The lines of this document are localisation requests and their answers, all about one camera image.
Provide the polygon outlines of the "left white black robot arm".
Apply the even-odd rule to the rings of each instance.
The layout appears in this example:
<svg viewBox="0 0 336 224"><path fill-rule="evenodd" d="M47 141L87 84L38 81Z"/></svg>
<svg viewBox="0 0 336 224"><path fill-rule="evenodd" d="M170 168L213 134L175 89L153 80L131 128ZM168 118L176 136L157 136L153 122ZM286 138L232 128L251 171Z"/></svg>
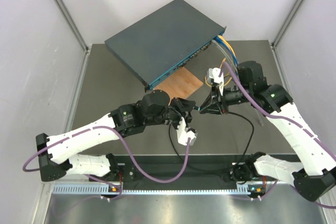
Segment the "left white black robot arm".
<svg viewBox="0 0 336 224"><path fill-rule="evenodd" d="M173 126L178 142L192 145L197 133L188 124L195 108L194 101L171 99L166 92L155 90L138 102L122 105L78 129L54 136L41 133L36 136L40 177L51 182L66 175L85 174L111 182L120 174L114 155L90 156L82 151L143 133L147 126L154 125Z"/></svg>

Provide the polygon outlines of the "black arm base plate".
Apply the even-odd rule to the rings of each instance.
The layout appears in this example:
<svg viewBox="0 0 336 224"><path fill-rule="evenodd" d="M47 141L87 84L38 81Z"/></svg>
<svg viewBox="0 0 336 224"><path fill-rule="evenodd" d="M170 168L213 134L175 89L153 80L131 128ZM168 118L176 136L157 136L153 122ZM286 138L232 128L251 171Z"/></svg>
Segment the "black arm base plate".
<svg viewBox="0 0 336 224"><path fill-rule="evenodd" d="M269 176L258 175L252 162L261 153L253 155L174 154L174 155L116 155L112 157L112 172L102 181L133 183L147 180L152 183L177 184L188 179L224 184L244 184L251 181L272 181Z"/></svg>

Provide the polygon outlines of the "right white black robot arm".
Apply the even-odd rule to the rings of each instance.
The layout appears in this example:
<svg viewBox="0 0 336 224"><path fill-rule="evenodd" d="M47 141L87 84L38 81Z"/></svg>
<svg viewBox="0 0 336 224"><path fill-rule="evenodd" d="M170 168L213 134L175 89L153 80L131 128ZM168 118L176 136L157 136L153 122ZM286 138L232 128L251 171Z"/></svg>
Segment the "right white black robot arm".
<svg viewBox="0 0 336 224"><path fill-rule="evenodd" d="M231 105L250 103L283 135L299 158L288 162L258 152L244 162L243 180L261 176L285 182L308 201L316 201L335 187L335 155L308 126L286 89L269 85L261 64L245 61L233 70L228 63L210 68L205 81L211 92L201 114L228 113Z"/></svg>

